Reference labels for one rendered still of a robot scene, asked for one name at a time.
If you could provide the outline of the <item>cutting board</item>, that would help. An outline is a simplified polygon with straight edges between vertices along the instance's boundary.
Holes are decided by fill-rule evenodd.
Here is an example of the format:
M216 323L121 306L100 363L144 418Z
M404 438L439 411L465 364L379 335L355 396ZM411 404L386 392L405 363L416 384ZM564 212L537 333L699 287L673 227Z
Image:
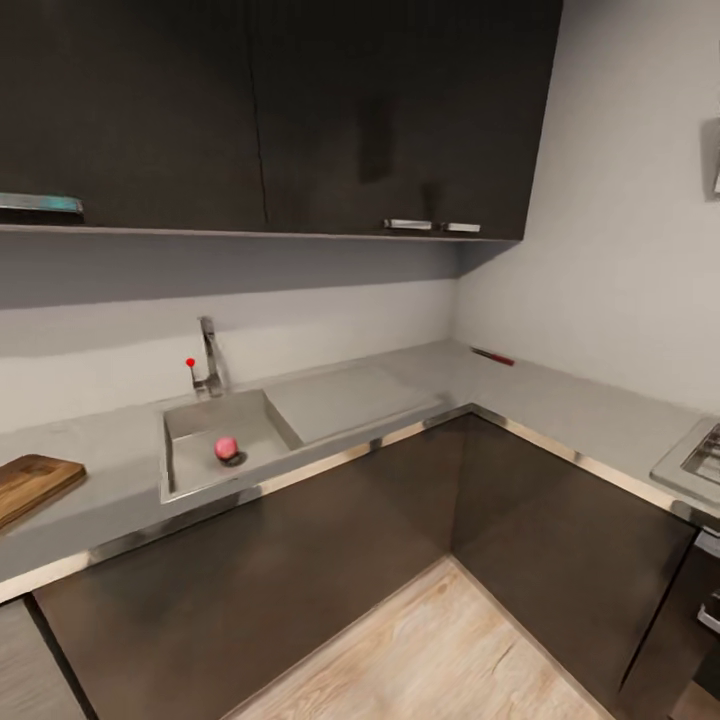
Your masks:
M36 476L29 472L49 473ZM87 473L83 464L30 454L0 467L0 528L76 482Z

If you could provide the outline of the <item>vidalia onion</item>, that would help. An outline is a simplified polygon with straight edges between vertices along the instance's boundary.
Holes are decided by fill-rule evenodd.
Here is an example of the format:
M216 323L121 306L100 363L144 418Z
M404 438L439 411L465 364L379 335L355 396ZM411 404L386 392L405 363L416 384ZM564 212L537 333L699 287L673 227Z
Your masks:
M229 459L237 453L237 442L230 436L223 436L214 443L214 453L221 458Z

